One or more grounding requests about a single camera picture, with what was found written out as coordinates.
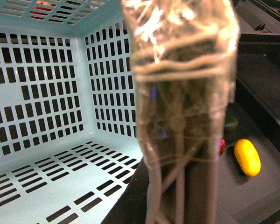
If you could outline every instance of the basket floor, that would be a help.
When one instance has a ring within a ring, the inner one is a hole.
[[[101,223],[140,160],[89,141],[2,173],[0,224]]]

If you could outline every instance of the plastic wrap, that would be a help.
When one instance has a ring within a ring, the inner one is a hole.
[[[147,224],[213,223],[239,28],[228,0],[122,0],[149,169]]]

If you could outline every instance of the yellow capsule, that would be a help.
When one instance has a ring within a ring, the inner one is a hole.
[[[247,139],[238,140],[234,146],[234,154],[247,176],[256,176],[260,172],[261,163],[254,145]]]

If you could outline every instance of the light blue basket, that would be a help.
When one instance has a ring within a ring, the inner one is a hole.
[[[0,224],[98,224],[142,155],[119,0],[0,1]]]

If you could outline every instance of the green object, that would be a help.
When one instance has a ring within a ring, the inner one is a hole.
[[[227,116],[225,119],[224,133],[234,132],[238,127],[238,119],[233,116]]]

